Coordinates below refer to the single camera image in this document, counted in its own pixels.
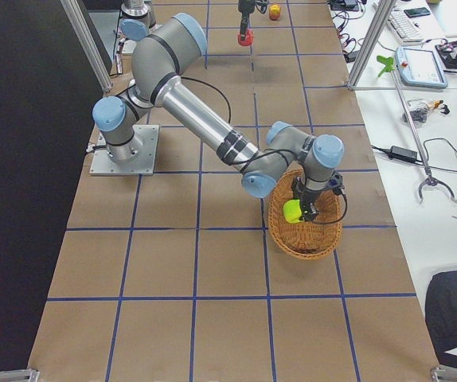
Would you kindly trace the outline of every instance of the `smartphone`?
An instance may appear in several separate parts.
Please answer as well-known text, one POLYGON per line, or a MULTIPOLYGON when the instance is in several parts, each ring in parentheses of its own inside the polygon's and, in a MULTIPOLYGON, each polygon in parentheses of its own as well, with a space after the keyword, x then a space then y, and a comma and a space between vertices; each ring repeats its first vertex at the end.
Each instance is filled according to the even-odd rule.
POLYGON ((404 13, 408 18, 419 18, 421 16, 427 16, 430 14, 430 10, 425 7, 421 8, 411 8, 410 10, 404 10, 404 13))

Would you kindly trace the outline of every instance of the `black curtain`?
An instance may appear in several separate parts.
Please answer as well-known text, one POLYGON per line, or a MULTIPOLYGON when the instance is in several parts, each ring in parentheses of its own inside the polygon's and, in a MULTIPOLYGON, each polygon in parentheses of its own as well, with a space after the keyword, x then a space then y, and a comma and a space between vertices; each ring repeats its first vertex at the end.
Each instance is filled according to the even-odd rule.
POLYGON ((102 96, 59 0, 0 1, 0 371, 27 367, 102 96))

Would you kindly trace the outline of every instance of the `brown cardboard floor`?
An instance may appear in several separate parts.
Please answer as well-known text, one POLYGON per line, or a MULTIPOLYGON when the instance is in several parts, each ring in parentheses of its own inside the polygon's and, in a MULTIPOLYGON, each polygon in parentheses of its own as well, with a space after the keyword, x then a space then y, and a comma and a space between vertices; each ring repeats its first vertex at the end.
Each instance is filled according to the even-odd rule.
MULTIPOLYGON (((327 6, 255 12, 242 48, 235 2, 157 3, 158 22, 186 12, 205 27, 208 56, 186 75, 219 87, 253 142, 276 120, 344 140, 342 242, 312 262, 282 253, 267 202, 154 109, 153 177, 90 177, 86 158, 29 366, 48 382, 429 381, 436 359, 327 6)), ((216 92, 185 84, 226 118, 216 92)))

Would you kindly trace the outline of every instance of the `white table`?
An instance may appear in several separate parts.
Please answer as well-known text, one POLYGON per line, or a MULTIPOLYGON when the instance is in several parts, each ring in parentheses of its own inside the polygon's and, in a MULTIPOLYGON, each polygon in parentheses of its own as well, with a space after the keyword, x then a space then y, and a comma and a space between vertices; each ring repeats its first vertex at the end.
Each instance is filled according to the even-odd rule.
POLYGON ((447 37, 457 37, 457 0, 431 4, 430 9, 447 37))
MULTIPOLYGON (((366 31, 369 29, 370 22, 373 19, 373 16, 376 13, 376 9, 373 7, 373 3, 375 0, 368 0, 366 5, 366 12, 362 18, 358 18, 357 20, 350 20, 347 27, 344 28, 343 32, 348 33, 351 37, 355 38, 356 40, 363 38, 366 34, 366 31)), ((400 7, 402 10, 411 9, 411 8, 418 8, 418 7, 428 7, 428 4, 425 0, 411 0, 410 2, 403 2, 397 1, 396 5, 400 7)), ((351 18, 355 18, 359 15, 356 12, 349 12, 351 18)), ((338 18, 334 19, 335 25, 340 25, 341 20, 338 18)), ((437 22, 436 18, 431 14, 428 16, 423 16, 420 18, 415 18, 414 22, 420 27, 420 31, 424 36, 425 40, 435 39, 430 43, 425 45, 418 45, 422 47, 422 49, 430 49, 434 50, 435 45, 440 43, 441 38, 445 37, 445 34, 439 23, 437 22)), ((396 38, 394 32, 388 27, 382 31, 382 34, 379 38, 379 42, 386 48, 389 49, 396 49, 400 46, 400 41, 396 38)), ((377 55, 382 55, 385 57, 393 57, 394 52, 390 52, 389 50, 383 49, 381 46, 376 45, 375 49, 373 50, 373 54, 369 59, 369 62, 365 68, 365 71, 361 75, 361 79, 357 83, 358 89, 383 89, 383 88, 394 88, 394 83, 389 76, 383 76, 378 78, 377 75, 382 70, 383 65, 377 62, 377 55)), ((353 64, 347 64, 347 68, 349 71, 352 69, 353 64)), ((446 74, 447 81, 448 81, 448 88, 450 89, 457 89, 457 74, 447 73, 446 74)), ((426 89, 426 91, 430 92, 438 92, 432 89, 426 89)))
MULTIPOLYGON (((395 145, 417 151, 410 128, 400 120, 403 110, 395 91, 356 93, 374 146, 389 148, 395 145)), ((442 96, 451 114, 429 116, 419 129, 419 136, 422 142, 427 138, 447 138, 457 148, 457 89, 445 90, 439 95, 406 91, 405 96, 407 99, 442 96)), ((457 169, 457 160, 449 146, 437 141, 428 145, 431 166, 457 169)), ((457 220, 451 217, 457 216, 457 204, 450 201, 441 186, 424 189, 424 202, 420 204, 417 190, 426 178, 423 167, 391 161, 383 154, 376 154, 376 157, 412 281, 424 310, 431 277, 440 271, 457 269, 457 220)), ((457 174, 433 170, 433 175, 448 183, 457 197, 457 174)))

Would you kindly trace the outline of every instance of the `green object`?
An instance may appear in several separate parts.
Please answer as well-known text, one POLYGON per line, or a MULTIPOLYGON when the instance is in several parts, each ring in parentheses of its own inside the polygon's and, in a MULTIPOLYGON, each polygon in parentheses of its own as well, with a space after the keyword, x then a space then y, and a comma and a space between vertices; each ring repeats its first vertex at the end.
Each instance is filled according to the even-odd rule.
POLYGON ((393 57, 377 56, 377 61, 384 65, 384 68, 377 77, 382 76, 384 73, 391 73, 395 70, 395 60, 393 57))
POLYGON ((303 222, 301 220, 302 215, 299 199, 290 199, 283 205, 283 216, 287 223, 296 224, 303 222))

